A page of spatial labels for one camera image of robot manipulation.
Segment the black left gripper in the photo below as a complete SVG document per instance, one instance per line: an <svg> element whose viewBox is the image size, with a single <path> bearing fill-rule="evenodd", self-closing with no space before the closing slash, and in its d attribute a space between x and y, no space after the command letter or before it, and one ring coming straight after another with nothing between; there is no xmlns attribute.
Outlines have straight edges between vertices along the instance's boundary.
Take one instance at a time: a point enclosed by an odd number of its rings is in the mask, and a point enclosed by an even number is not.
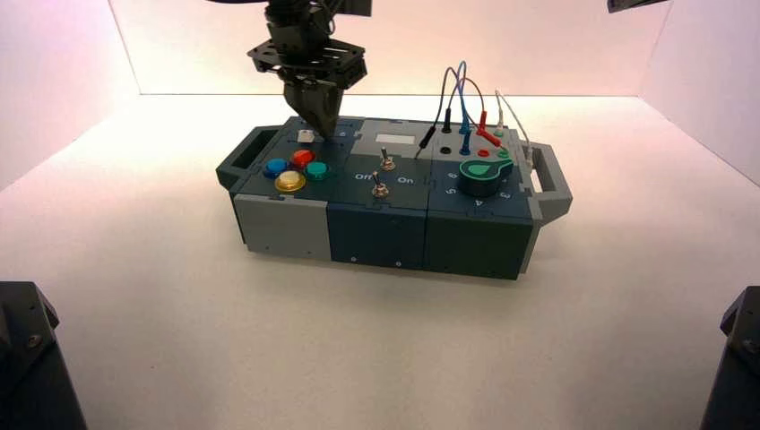
<svg viewBox="0 0 760 430"><path fill-rule="evenodd" d="M247 52L258 72L287 82L289 106L327 139L335 133L344 90L367 75L365 49L333 38L337 14L367 16L367 4L268 3L270 37Z"/></svg>

